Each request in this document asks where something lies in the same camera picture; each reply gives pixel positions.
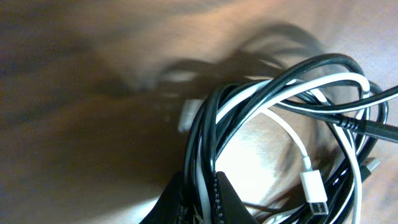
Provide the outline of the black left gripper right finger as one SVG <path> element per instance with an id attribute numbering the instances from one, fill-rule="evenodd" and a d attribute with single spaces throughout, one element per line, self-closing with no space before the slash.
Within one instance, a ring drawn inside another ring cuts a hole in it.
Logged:
<path id="1" fill-rule="evenodd" d="M 217 172 L 213 184 L 214 224 L 258 224 L 248 212 L 224 172 Z"/>

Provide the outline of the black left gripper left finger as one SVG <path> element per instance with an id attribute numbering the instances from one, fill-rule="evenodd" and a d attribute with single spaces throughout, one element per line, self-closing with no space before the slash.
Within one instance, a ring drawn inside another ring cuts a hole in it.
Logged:
<path id="1" fill-rule="evenodd" d="M 152 210 L 140 224 L 186 223 L 187 208 L 183 204 L 183 174 L 174 173 Z"/>

